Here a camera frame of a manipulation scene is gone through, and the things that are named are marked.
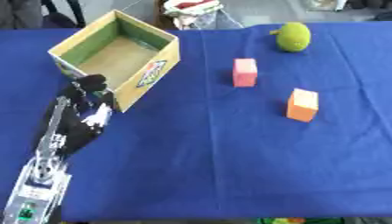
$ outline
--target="blue cloth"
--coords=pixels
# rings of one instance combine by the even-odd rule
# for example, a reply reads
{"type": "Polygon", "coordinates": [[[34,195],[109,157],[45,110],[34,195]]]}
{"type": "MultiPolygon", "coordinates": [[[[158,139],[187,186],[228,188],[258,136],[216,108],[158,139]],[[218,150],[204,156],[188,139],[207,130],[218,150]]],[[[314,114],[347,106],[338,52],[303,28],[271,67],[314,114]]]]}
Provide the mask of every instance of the blue cloth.
{"type": "MultiPolygon", "coordinates": [[[[64,220],[391,215],[390,26],[310,24],[300,53],[273,24],[176,31],[181,62],[69,159],[64,220]],[[232,86],[234,58],[256,87],[232,86]],[[293,88],[319,92],[312,122],[284,117],[293,88]]],[[[0,32],[1,207],[67,82],[46,51],[73,32],[0,32]]]]}

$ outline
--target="cardboard box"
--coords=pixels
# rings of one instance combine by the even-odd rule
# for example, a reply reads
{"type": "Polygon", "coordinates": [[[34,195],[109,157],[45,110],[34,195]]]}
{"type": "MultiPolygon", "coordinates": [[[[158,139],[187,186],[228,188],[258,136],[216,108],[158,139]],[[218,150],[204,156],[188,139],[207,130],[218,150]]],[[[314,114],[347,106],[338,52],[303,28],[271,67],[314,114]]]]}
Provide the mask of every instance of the cardboard box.
{"type": "Polygon", "coordinates": [[[103,74],[125,112],[179,62],[179,39],[113,10],[49,50],[63,74],[103,74]]]}
{"type": "Polygon", "coordinates": [[[319,111],[319,94],[295,88],[289,99],[287,117],[308,123],[319,111]]]}

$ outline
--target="green fruit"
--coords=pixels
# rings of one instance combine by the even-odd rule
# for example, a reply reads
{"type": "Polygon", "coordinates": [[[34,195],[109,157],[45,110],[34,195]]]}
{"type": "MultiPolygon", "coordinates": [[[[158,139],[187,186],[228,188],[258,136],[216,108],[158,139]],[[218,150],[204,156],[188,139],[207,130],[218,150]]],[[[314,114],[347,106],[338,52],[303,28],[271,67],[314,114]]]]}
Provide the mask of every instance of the green fruit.
{"type": "Polygon", "coordinates": [[[311,32],[305,24],[290,22],[277,32],[276,42],[287,52],[303,51],[311,43],[311,32]]]}

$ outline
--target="orange cube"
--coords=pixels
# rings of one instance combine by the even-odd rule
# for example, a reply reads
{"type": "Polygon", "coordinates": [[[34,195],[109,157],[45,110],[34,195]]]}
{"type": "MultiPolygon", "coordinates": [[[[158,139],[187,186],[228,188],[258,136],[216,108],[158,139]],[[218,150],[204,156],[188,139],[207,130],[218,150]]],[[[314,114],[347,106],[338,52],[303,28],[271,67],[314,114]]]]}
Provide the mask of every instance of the orange cube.
{"type": "Polygon", "coordinates": [[[235,59],[233,84],[238,88],[253,87],[256,84],[257,66],[255,59],[235,59]]]}
{"type": "Polygon", "coordinates": [[[287,107],[287,117],[308,123],[317,111],[319,111],[319,94],[294,88],[287,107]]]}

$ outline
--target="robotic arm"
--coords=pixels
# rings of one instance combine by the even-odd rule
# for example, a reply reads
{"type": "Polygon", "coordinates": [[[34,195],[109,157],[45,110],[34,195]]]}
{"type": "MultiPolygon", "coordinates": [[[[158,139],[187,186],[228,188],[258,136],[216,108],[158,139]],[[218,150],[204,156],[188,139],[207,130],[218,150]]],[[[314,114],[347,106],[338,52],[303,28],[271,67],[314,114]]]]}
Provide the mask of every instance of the robotic arm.
{"type": "Polygon", "coordinates": [[[113,95],[106,93],[94,114],[80,117],[94,107],[86,94],[104,90],[104,82],[102,75],[73,81],[50,104],[33,142],[35,155],[21,171],[3,211],[4,224],[60,222],[60,204],[71,178],[66,159],[96,139],[112,115],[113,95]]]}

